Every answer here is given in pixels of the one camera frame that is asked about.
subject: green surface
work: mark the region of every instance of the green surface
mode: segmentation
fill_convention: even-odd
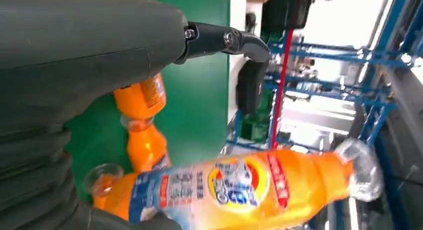
[[[180,8],[187,19],[229,25],[229,0],[158,0]],[[214,158],[227,135],[228,56],[216,54],[170,65],[163,70],[167,104],[156,117],[158,129],[168,140],[174,166]],[[65,147],[72,154],[77,187],[86,173],[106,162],[131,171],[126,155],[127,133],[112,95],[97,99],[82,115],[66,125],[72,140]]]

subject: orange drink bottle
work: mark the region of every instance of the orange drink bottle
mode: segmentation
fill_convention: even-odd
[[[131,119],[148,119],[166,105],[162,75],[113,91],[119,111]]]
[[[282,229],[335,200],[372,201],[382,189],[374,153],[350,139],[322,155],[281,149],[128,174],[101,204],[131,223],[163,212],[187,230]]]
[[[128,129],[127,152],[135,173],[170,166],[166,138],[156,129],[154,116],[166,104],[162,76],[114,91],[116,104]]]

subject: logo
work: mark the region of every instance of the logo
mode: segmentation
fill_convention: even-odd
[[[268,191],[268,173],[255,157],[216,163],[209,174],[211,195],[221,206],[248,211],[260,205]]]

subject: metal rack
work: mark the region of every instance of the metal rack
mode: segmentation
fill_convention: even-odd
[[[267,81],[265,86],[274,91],[268,139],[265,144],[243,140],[240,142],[238,133],[241,113],[237,113],[233,133],[234,138],[228,140],[228,143],[254,150],[266,150],[280,143],[286,144],[289,142],[286,139],[276,137],[278,124],[281,121],[283,97],[287,91],[347,100],[362,105],[365,121],[358,137],[369,146],[375,147],[380,159],[385,175],[386,196],[392,212],[394,228],[410,229],[409,217],[406,215],[402,198],[398,193],[402,184],[399,184],[398,180],[392,177],[393,170],[387,155],[388,150],[384,146],[383,137],[379,133],[390,111],[400,112],[405,124],[410,129],[410,138],[416,143],[417,152],[420,151],[421,156],[423,156],[423,124],[419,118],[419,113],[413,108],[412,101],[407,96],[407,92],[398,78],[398,73],[410,72],[415,60],[423,54],[423,1],[393,0],[392,4],[387,8],[389,8],[386,11],[388,17],[385,19],[380,18],[382,19],[380,36],[376,37],[377,39],[373,41],[374,43],[372,43],[372,40],[369,42],[368,46],[373,48],[368,46],[353,48],[313,43],[292,43],[293,31],[291,30],[285,32],[286,34],[281,41],[270,43],[269,47],[271,47],[272,52],[283,54],[284,60],[280,75],[271,74],[270,79],[272,81]],[[405,53],[410,56],[406,62],[401,59],[401,56]],[[366,74],[360,84],[341,84],[287,76],[288,57],[293,55],[358,63],[362,71],[366,71]],[[292,80],[327,85],[333,91],[327,93],[302,88],[288,88],[286,83]],[[298,143],[290,142],[289,144],[309,148],[309,146]],[[335,205],[335,208],[338,211],[340,207]],[[339,223],[336,226],[337,229],[342,229]]]

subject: blue shelving rack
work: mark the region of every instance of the blue shelving rack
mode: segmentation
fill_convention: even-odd
[[[278,76],[270,74],[268,76],[271,81],[267,81],[265,87],[272,89],[275,93],[275,99],[278,95],[282,95],[286,91],[294,91],[304,93],[308,95],[318,95],[328,98],[335,98],[340,100],[352,101],[355,103],[362,104],[364,106],[364,112],[366,114],[366,120],[358,136],[361,140],[366,142],[369,146],[375,147],[377,155],[380,159],[381,166],[385,175],[386,185],[386,196],[388,204],[390,206],[393,218],[394,229],[407,230],[410,229],[409,218],[406,216],[404,206],[401,198],[398,194],[398,182],[393,180],[392,167],[387,155],[387,151],[384,147],[382,136],[379,134],[382,126],[384,125],[389,112],[393,109],[400,108],[405,111],[405,118],[407,123],[419,122],[416,115],[411,114],[410,106],[407,104],[405,99],[406,96],[401,95],[398,92],[400,88],[398,81],[395,77],[395,71],[397,69],[406,69],[414,65],[415,60],[423,54],[423,1],[419,0],[419,3],[414,3],[416,8],[412,12],[411,24],[407,25],[407,28],[402,28],[404,25],[404,19],[406,18],[406,12],[412,6],[412,2],[416,0],[393,0],[392,4],[388,9],[388,15],[385,19],[382,18],[381,24],[383,25],[380,36],[376,39],[376,45],[373,49],[368,47],[353,48],[347,46],[331,46],[324,44],[314,43],[287,43],[288,35],[285,35],[280,42],[270,43],[269,47],[272,53],[283,53],[286,51],[285,46],[300,46],[306,50],[291,50],[290,55],[297,55],[303,57],[313,58],[325,58],[337,61],[355,62],[364,65],[366,74],[363,81],[360,84],[346,85],[340,83],[333,83],[320,80],[311,80],[298,77],[286,76],[286,80],[296,80],[303,83],[318,83],[321,85],[330,86],[333,90],[330,93],[325,92],[313,92],[306,89],[290,89],[286,87],[286,84],[280,88],[278,82]],[[395,45],[395,39],[401,39],[401,45]],[[339,51],[341,54],[326,54],[322,50],[330,50],[331,52]],[[410,56],[408,62],[401,60],[401,56],[407,54]],[[378,79],[378,75],[382,74],[386,79],[390,80],[391,85],[387,85],[386,81],[381,82]],[[272,115],[270,116],[271,122],[275,123],[280,121],[279,117],[275,117],[275,107],[273,106]],[[257,144],[252,142],[239,141],[239,125],[241,119],[241,113],[237,113],[235,117],[235,130],[233,138],[228,140],[228,143],[241,145],[245,148],[253,150],[266,150],[271,147],[273,141],[272,133],[273,125],[269,128],[269,138],[265,144]],[[414,139],[420,139],[419,143],[423,147],[423,128],[418,128],[417,125],[410,125],[411,133]],[[277,139],[280,143],[286,143],[287,140]],[[337,229],[342,229],[341,222],[338,219],[336,224]]]

